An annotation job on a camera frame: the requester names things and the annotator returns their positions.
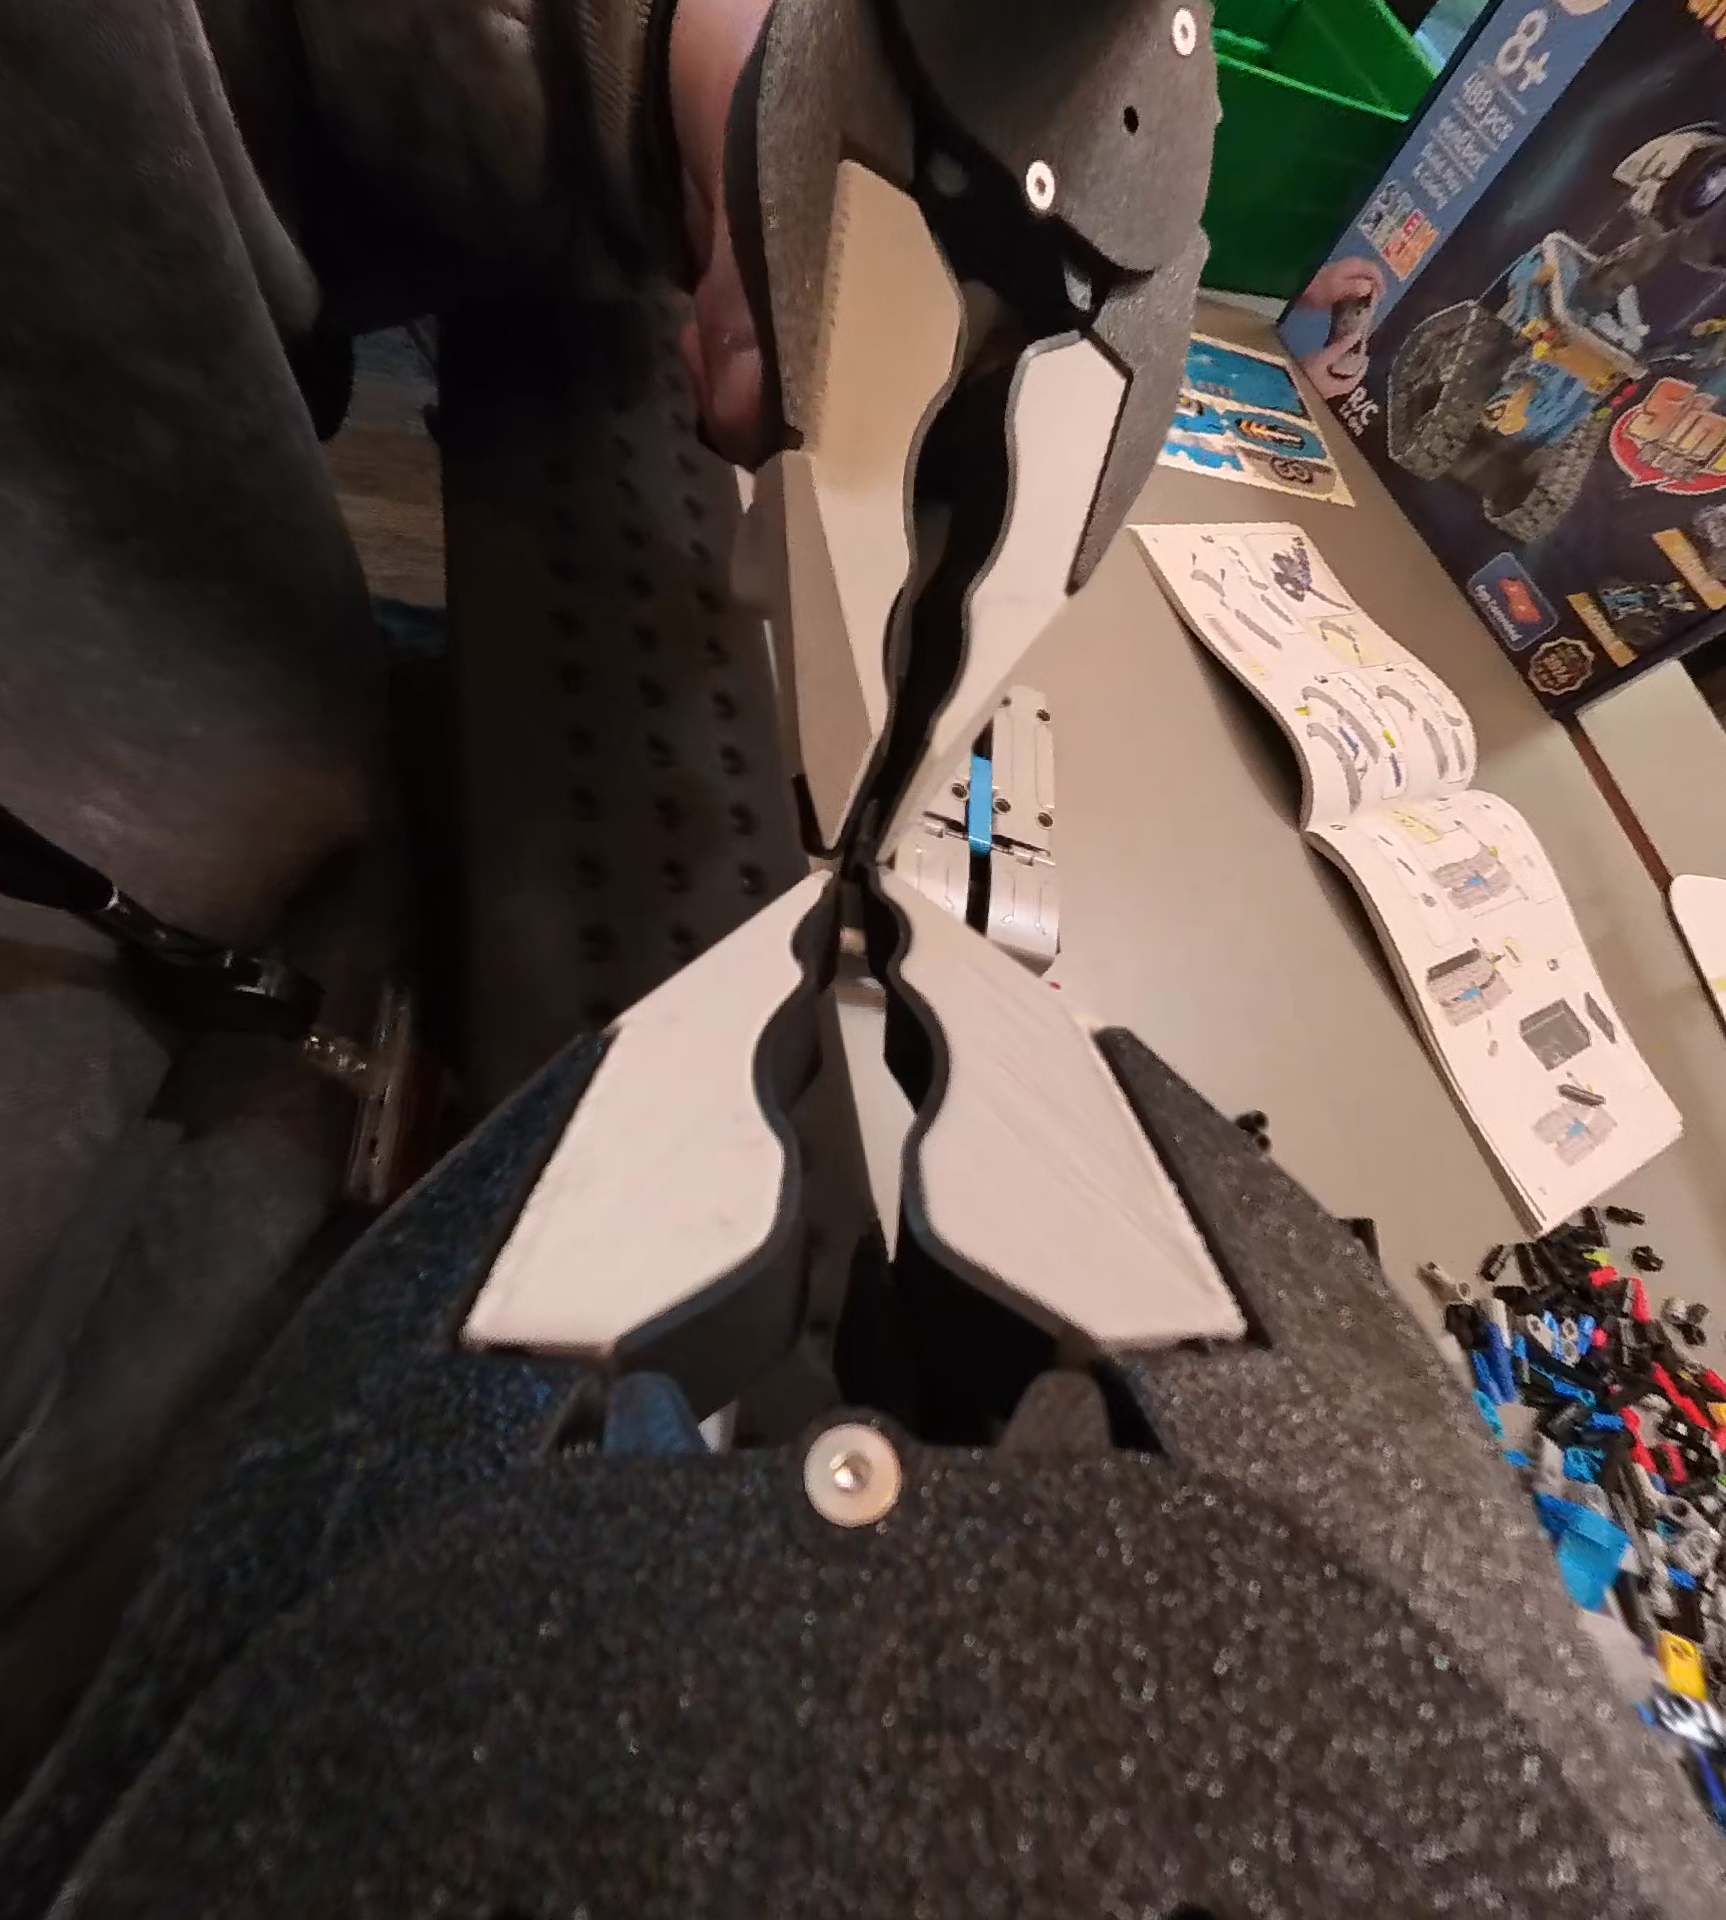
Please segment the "pile of small toy pieces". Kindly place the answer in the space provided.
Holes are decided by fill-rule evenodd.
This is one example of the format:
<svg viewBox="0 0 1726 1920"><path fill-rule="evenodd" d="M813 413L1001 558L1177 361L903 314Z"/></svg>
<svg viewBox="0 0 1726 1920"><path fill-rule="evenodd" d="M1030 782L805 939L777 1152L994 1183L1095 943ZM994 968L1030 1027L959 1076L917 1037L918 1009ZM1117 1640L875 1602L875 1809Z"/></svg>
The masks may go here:
<svg viewBox="0 0 1726 1920"><path fill-rule="evenodd" d="M1726 1711L1726 1326L1648 1213L1588 1206L1414 1281L1572 1604Z"/></svg>

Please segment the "toy building kit box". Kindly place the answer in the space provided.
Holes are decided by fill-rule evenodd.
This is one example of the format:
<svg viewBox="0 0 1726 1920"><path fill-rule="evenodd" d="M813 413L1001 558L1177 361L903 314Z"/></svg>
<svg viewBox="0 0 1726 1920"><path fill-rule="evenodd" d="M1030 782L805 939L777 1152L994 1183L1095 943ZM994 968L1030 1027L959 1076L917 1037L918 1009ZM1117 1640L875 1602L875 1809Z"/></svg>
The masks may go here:
<svg viewBox="0 0 1726 1920"><path fill-rule="evenodd" d="M1726 639L1726 4L1494 4L1280 343L1522 684Z"/></svg>

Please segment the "green plastic bin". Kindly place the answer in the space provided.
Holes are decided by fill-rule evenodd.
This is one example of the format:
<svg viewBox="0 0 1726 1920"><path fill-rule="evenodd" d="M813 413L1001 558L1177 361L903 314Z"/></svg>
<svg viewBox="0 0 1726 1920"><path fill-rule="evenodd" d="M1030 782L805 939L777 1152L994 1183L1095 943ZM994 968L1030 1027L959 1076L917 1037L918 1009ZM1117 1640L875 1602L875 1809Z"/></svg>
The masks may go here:
<svg viewBox="0 0 1726 1920"><path fill-rule="evenodd" d="M1201 290L1288 300L1399 154L1435 68L1425 4L1217 4Z"/></svg>

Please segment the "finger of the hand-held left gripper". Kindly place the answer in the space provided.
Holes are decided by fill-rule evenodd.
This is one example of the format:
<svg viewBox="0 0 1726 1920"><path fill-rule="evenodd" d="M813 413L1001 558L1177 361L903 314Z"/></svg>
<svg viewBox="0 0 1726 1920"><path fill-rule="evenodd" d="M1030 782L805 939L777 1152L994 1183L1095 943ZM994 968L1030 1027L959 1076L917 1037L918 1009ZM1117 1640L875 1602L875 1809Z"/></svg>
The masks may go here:
<svg viewBox="0 0 1726 1920"><path fill-rule="evenodd" d="M966 382L925 436L922 530L885 633L892 720L855 824L885 863L1061 618L1113 450L1123 375L1068 332Z"/></svg>
<svg viewBox="0 0 1726 1920"><path fill-rule="evenodd" d="M760 618L806 863L885 829L922 581L917 474L963 361L963 293L904 186L834 165L801 440L747 488L732 586Z"/></svg>

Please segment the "black dimpled pad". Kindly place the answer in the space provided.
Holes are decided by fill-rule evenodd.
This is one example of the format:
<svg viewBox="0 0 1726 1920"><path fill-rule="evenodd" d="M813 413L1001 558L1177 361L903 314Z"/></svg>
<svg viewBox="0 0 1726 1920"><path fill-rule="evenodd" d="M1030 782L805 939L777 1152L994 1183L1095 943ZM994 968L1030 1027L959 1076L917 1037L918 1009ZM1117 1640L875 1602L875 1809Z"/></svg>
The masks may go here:
<svg viewBox="0 0 1726 1920"><path fill-rule="evenodd" d="M737 481L659 297L439 332L466 1069L502 1103L805 879Z"/></svg>

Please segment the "sticker sheet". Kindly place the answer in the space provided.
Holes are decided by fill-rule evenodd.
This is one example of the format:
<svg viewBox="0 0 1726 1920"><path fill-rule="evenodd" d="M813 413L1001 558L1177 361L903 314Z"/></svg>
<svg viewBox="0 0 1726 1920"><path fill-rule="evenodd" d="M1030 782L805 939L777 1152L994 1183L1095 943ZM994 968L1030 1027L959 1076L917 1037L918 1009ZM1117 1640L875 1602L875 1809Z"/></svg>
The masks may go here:
<svg viewBox="0 0 1726 1920"><path fill-rule="evenodd" d="M1355 506L1292 364L1207 335L1189 343L1161 466L1266 495Z"/></svg>

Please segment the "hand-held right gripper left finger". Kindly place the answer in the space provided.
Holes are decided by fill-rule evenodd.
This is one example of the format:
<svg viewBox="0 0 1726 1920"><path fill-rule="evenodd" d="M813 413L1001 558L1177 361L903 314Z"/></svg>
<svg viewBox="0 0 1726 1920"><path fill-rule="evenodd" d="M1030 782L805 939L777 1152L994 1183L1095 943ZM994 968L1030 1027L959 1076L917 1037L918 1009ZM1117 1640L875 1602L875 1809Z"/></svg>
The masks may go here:
<svg viewBox="0 0 1726 1920"><path fill-rule="evenodd" d="M463 1324L551 1362L774 1362L801 1324L801 1139L834 879L801 879L602 1035Z"/></svg>

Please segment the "grey black toy brick assembly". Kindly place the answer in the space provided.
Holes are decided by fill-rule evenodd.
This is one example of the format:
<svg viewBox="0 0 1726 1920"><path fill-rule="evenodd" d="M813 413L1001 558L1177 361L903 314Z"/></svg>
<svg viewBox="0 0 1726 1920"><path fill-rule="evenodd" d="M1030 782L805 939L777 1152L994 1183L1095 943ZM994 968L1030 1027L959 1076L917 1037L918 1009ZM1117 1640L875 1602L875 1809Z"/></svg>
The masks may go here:
<svg viewBox="0 0 1726 1920"><path fill-rule="evenodd" d="M950 919L1046 977L1061 951L1047 698L1011 684L900 838L892 873Z"/></svg>

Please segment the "person's left hand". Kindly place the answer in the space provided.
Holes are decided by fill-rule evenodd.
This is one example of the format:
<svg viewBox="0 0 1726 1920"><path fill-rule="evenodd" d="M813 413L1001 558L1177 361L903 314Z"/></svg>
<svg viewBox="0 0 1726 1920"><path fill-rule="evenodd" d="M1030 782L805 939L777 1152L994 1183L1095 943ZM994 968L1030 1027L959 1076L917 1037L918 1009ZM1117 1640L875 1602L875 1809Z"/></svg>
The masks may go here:
<svg viewBox="0 0 1726 1920"><path fill-rule="evenodd" d="M767 4L674 4L665 71L683 242L694 270L683 364L705 440L746 471L765 461L761 353L726 218L726 130L767 11Z"/></svg>

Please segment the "instruction booklet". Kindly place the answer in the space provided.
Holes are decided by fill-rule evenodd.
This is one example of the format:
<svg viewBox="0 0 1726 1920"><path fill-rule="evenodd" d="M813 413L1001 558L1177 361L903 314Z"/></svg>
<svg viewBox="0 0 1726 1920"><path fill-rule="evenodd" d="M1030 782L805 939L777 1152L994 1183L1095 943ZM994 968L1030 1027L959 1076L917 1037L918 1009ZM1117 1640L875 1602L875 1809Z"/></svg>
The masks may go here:
<svg viewBox="0 0 1726 1920"><path fill-rule="evenodd" d="M1445 1087L1547 1234L1680 1139L1472 712L1285 523L1137 524L1194 639L1277 724L1301 832L1355 893Z"/></svg>

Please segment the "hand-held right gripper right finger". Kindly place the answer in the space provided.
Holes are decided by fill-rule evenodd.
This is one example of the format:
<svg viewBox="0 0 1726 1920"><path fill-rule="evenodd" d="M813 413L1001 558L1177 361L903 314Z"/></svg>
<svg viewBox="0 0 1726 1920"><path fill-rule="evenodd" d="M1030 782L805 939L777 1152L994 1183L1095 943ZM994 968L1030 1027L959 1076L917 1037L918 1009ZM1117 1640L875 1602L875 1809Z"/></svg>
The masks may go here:
<svg viewBox="0 0 1726 1920"><path fill-rule="evenodd" d="M882 1059L910 1107L900 1247L1089 1355L1229 1344L1245 1310L1102 1033L897 876L875 876Z"/></svg>

